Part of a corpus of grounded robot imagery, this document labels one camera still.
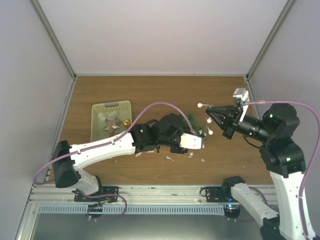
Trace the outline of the small green christmas tree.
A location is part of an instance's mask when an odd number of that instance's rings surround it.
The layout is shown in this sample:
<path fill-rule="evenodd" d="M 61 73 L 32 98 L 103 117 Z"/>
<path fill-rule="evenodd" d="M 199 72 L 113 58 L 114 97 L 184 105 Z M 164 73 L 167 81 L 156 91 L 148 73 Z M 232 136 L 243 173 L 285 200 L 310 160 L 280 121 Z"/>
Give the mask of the small green christmas tree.
<path fill-rule="evenodd" d="M 201 138 L 205 138 L 207 134 L 205 133 L 204 125 L 197 122 L 196 117 L 193 113 L 185 113 L 185 115 L 188 118 L 193 130 L 195 130 Z M 190 130 L 186 119 L 181 114 L 179 115 L 179 117 L 182 119 L 182 122 L 184 124 L 184 132 L 187 134 L 192 134 L 192 131 Z"/>

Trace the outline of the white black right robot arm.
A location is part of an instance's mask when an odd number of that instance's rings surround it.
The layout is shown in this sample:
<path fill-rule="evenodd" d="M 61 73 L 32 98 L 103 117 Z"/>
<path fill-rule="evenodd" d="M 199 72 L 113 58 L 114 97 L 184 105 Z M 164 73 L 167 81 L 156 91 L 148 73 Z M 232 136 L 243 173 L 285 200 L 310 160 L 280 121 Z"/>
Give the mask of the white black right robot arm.
<path fill-rule="evenodd" d="M 254 195 L 240 176 L 223 180 L 223 200 L 242 205 L 259 225 L 265 240 L 316 240 L 305 194 L 311 164 L 306 163 L 302 149 L 292 138 L 300 124 L 295 103 L 271 101 L 262 119 L 246 115 L 248 105 L 239 102 L 234 106 L 209 106 L 205 111 L 226 138 L 240 133 L 261 143 L 259 153 L 275 187 L 278 211 Z"/>

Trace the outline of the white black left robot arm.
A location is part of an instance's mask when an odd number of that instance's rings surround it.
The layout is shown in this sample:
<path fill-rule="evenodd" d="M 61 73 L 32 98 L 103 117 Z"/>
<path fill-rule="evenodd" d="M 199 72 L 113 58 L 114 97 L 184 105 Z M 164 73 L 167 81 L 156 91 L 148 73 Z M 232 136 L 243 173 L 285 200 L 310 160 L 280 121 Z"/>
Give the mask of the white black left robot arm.
<path fill-rule="evenodd" d="M 204 140 L 197 133 L 186 133 L 181 116 L 175 113 L 136 124 L 127 133 L 87 144 L 70 145 L 63 140 L 53 154 L 55 187 L 76 188 L 90 201 L 98 202 L 103 197 L 101 180 L 86 172 L 86 167 L 114 157 L 159 151 L 161 146 L 169 147 L 171 153 L 185 154 L 188 150 L 202 149 Z"/>

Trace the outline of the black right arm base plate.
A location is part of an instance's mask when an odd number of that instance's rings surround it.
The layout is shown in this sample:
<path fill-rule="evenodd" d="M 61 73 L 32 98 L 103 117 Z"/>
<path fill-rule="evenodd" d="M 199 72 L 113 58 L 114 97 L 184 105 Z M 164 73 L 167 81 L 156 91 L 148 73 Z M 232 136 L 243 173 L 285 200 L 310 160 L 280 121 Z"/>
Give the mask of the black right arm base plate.
<path fill-rule="evenodd" d="M 225 196 L 221 186 L 201 187 L 199 194 L 206 199 L 207 203 L 238 203 L 234 198 Z"/>

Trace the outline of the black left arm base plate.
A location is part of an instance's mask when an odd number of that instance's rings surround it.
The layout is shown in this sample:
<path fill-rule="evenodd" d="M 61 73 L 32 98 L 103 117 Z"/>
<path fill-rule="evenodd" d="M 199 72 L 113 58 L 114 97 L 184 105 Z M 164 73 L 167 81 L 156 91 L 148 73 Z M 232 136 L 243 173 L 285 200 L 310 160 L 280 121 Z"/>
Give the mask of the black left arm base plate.
<path fill-rule="evenodd" d="M 96 203 L 113 203 L 118 201 L 117 196 L 104 196 L 102 195 L 117 195 L 119 193 L 118 186 L 102 186 L 98 192 L 93 193 L 90 197 L 84 196 L 78 189 L 73 190 L 75 202 L 96 202 Z"/>

